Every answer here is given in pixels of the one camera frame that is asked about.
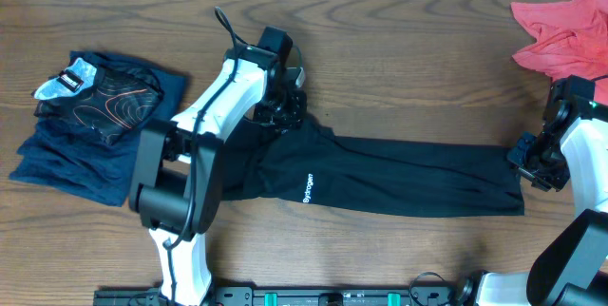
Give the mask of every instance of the wood grain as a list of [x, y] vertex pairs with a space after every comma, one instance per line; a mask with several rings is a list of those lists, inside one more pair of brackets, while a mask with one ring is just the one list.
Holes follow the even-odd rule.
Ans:
[[[512, 145], [537, 131], [548, 81], [510, 58], [532, 42], [511, 1], [0, 0], [0, 295], [86, 305], [104, 286], [161, 279], [127, 207], [10, 182], [32, 132], [29, 93], [73, 49], [128, 53], [188, 72], [182, 107], [217, 76], [221, 6], [254, 42], [269, 24], [302, 48], [310, 110], [340, 135]], [[525, 217], [428, 220], [275, 200], [225, 202], [208, 240], [216, 277], [269, 285], [398, 285], [423, 271], [523, 271], [570, 223], [571, 191], [526, 187]]]

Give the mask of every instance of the crumpled red cloth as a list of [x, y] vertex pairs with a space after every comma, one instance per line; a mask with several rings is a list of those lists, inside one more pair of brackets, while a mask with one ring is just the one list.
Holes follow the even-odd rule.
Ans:
[[596, 81], [594, 100], [608, 105], [608, 0], [511, 3], [517, 22], [537, 40], [513, 59], [555, 82], [570, 75]]

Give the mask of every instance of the tabletop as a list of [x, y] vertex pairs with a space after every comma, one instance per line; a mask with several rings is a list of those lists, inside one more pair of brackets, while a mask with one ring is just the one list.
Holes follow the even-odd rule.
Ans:
[[[538, 132], [549, 80], [511, 55], [533, 43], [509, 3], [560, 0], [0, 0], [2, 304], [86, 305], [104, 287], [147, 287], [159, 254], [138, 215], [9, 181], [33, 133], [30, 93], [74, 49], [188, 72], [181, 108], [217, 77], [227, 32], [286, 29], [309, 110], [337, 135], [512, 146]], [[572, 221], [568, 185], [522, 182], [525, 216], [416, 219], [278, 200], [223, 202], [208, 233], [219, 281], [258, 286], [405, 285], [424, 271], [520, 272]]]

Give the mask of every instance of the navy blue cloth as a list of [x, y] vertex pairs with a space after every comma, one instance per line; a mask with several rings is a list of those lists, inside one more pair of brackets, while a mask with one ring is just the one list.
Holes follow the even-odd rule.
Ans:
[[[170, 120], [178, 110], [185, 88], [183, 76], [118, 54], [73, 51], [70, 62], [78, 57], [94, 66], [108, 69], [125, 66], [148, 68], [164, 92], [162, 102], [150, 118]], [[106, 205], [121, 206], [128, 193], [140, 130], [145, 123], [142, 122], [110, 145], [91, 128], [61, 120], [41, 119], [36, 124], [33, 136], [17, 150], [18, 154], [23, 155], [23, 160], [9, 178], [52, 186]]]

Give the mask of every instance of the black trousers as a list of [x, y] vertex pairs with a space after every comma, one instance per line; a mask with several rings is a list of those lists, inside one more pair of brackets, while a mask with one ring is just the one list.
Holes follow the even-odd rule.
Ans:
[[223, 198], [412, 217], [522, 215], [507, 150], [336, 137], [312, 119], [277, 134], [243, 120], [226, 142]]

